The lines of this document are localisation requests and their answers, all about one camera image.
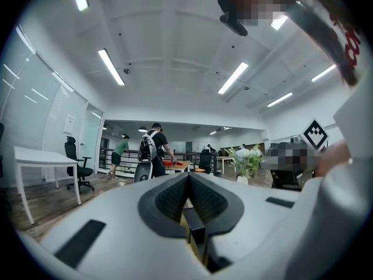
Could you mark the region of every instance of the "railing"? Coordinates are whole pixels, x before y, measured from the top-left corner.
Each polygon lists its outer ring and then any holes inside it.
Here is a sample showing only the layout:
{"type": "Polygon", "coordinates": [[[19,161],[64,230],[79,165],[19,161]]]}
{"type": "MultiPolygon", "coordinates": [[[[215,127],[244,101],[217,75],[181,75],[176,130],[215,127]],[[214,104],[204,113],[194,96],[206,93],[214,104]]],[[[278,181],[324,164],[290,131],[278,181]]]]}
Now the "railing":
{"type": "MultiPolygon", "coordinates": [[[[113,149],[110,148],[100,148],[100,157],[99,157],[99,172],[109,172],[111,169],[111,154],[113,149]]],[[[189,152],[189,153],[174,153],[177,160],[183,161],[191,161],[191,168],[196,169],[199,165],[199,158],[200,153],[197,152],[189,152]]],[[[168,154],[165,154],[163,157],[164,160],[171,160],[168,154]]],[[[125,177],[133,177],[135,174],[136,167],[139,163],[138,160],[138,151],[137,150],[129,150],[128,152],[124,152],[121,155],[121,162],[117,167],[117,175],[125,176],[125,177]]],[[[214,174],[217,174],[217,160],[216,155],[213,155],[213,160],[211,162],[211,168],[214,174]]]]}

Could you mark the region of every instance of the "white desk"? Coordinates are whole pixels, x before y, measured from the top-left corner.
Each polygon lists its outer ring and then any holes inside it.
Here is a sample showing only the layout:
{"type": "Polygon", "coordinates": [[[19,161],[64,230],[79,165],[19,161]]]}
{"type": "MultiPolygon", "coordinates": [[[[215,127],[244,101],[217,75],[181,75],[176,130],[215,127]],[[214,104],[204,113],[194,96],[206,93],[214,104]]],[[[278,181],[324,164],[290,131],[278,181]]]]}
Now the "white desk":
{"type": "Polygon", "coordinates": [[[229,157],[229,156],[217,156],[216,157],[217,160],[221,160],[221,173],[224,174],[224,161],[225,160],[233,160],[234,159],[232,157],[229,157]]]}
{"type": "Polygon", "coordinates": [[[21,194],[24,209],[29,217],[30,223],[34,224],[34,219],[31,216],[29,205],[27,204],[26,195],[24,193],[24,186],[22,180],[22,167],[40,167],[51,168],[54,167],[54,177],[56,181],[56,188],[58,188],[57,167],[73,167],[75,195],[78,204],[81,204],[78,188],[78,163],[66,156],[62,156],[56,152],[46,152],[43,150],[35,150],[28,148],[14,147],[15,151],[15,169],[18,194],[21,194]]]}

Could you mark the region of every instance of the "desk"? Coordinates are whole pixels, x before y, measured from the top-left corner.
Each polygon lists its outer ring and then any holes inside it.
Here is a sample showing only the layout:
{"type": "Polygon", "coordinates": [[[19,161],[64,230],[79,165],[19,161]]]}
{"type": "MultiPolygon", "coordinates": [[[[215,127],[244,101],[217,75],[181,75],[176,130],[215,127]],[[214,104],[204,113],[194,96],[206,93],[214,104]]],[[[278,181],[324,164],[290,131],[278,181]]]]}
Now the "desk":
{"type": "Polygon", "coordinates": [[[182,165],[175,165],[175,166],[165,166],[166,170],[173,170],[173,171],[180,171],[184,172],[185,169],[187,169],[188,172],[191,171],[191,161],[177,161],[178,163],[182,163],[182,165]]]}
{"type": "Polygon", "coordinates": [[[224,161],[225,160],[233,160],[234,159],[232,157],[229,157],[229,156],[217,156],[216,157],[217,160],[221,160],[221,173],[224,174],[224,161]]]}
{"type": "Polygon", "coordinates": [[[21,194],[24,210],[29,217],[30,223],[34,224],[34,219],[31,216],[29,205],[27,204],[26,195],[24,193],[24,186],[22,180],[22,167],[40,167],[40,168],[52,168],[54,167],[54,177],[56,181],[56,188],[58,188],[57,179],[57,167],[73,167],[74,173],[74,184],[75,184],[75,195],[76,201],[80,205],[79,189],[78,189],[78,166],[77,161],[69,159],[66,156],[62,156],[56,152],[46,152],[43,150],[35,150],[28,148],[21,148],[18,146],[14,147],[15,151],[15,169],[16,169],[16,181],[18,194],[21,194]]]}

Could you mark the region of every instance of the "wooden floor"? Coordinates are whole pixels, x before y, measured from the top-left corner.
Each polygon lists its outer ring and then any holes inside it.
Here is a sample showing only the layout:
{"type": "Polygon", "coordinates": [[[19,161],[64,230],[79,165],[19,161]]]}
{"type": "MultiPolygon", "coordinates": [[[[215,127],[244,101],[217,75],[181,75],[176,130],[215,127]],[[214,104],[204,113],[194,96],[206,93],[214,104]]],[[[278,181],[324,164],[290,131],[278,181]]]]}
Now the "wooden floor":
{"type": "MultiPolygon", "coordinates": [[[[232,167],[225,165],[224,169],[225,174],[220,177],[230,181],[237,180],[232,167]]],[[[119,180],[112,180],[111,177],[105,174],[96,174],[88,177],[86,180],[91,182],[95,191],[87,187],[81,187],[80,199],[82,200],[82,204],[107,190],[133,183],[132,179],[120,178],[119,180]]],[[[9,218],[15,229],[24,231],[37,241],[40,241],[42,236],[47,233],[51,227],[78,207],[75,198],[75,190],[73,188],[70,190],[66,189],[66,185],[71,182],[71,180],[60,181],[59,189],[55,187],[54,183],[47,184],[46,187],[43,185],[35,185],[25,188],[26,198],[35,221],[33,225],[30,224],[27,218],[17,189],[7,190],[8,201],[12,207],[9,218]]],[[[253,186],[270,187],[272,184],[272,177],[269,171],[258,171],[256,176],[250,179],[249,183],[253,186]]]]}

